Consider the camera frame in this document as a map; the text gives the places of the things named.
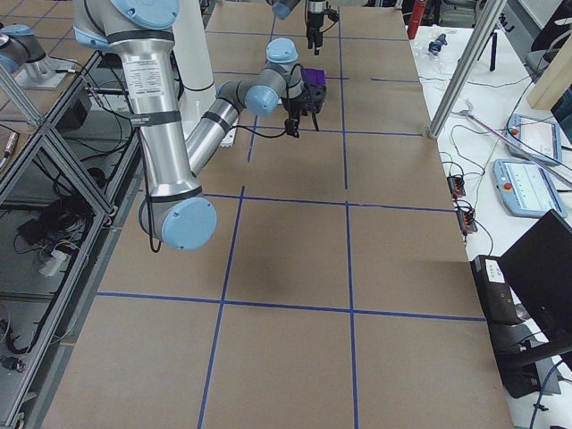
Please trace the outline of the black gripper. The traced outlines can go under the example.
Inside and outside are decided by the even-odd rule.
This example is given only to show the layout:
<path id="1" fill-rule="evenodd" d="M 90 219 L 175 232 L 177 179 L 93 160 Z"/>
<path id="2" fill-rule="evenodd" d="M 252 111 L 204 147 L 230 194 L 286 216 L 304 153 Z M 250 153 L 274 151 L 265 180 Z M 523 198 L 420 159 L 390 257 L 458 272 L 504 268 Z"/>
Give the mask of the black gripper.
<path id="1" fill-rule="evenodd" d="M 314 55 L 320 55 L 323 46 L 323 35 L 321 28 L 324 25 L 323 10 L 309 10 L 306 12 L 306 38 L 307 49 L 313 49 L 314 31 Z"/>
<path id="2" fill-rule="evenodd" d="M 299 120 L 301 116 L 308 116 L 310 99 L 308 96 L 298 96 L 285 99 L 285 109 L 288 118 L 284 121 L 284 129 L 288 136 L 299 138 Z"/>

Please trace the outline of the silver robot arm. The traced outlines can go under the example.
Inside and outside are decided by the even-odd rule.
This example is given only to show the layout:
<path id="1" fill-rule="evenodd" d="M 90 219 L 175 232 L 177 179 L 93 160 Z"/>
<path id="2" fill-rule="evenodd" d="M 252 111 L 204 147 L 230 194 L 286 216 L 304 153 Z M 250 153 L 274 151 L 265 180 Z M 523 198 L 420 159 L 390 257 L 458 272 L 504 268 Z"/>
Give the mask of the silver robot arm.
<path id="1" fill-rule="evenodd" d="M 248 109 L 260 117 L 277 105 L 303 108 L 307 86 L 299 53 L 289 38 L 269 42 L 266 63 L 254 78 L 224 83 L 189 134 L 183 130 L 171 53 L 185 47 L 179 60 L 189 75 L 211 80 L 206 35 L 196 1 L 76 1 L 77 41 L 112 52 L 122 61 L 128 87 L 130 123 L 142 146 L 146 196 L 139 222 L 151 240 L 170 248 L 195 250 L 217 225 L 213 204 L 202 195 L 198 174 Z"/>
<path id="2" fill-rule="evenodd" d="M 288 18 L 299 5 L 300 0 L 271 1 L 273 14 L 280 20 Z M 323 31 L 325 16 L 331 11 L 327 1 L 304 1 L 304 22 L 306 26 L 307 48 L 320 55 L 323 46 Z"/>

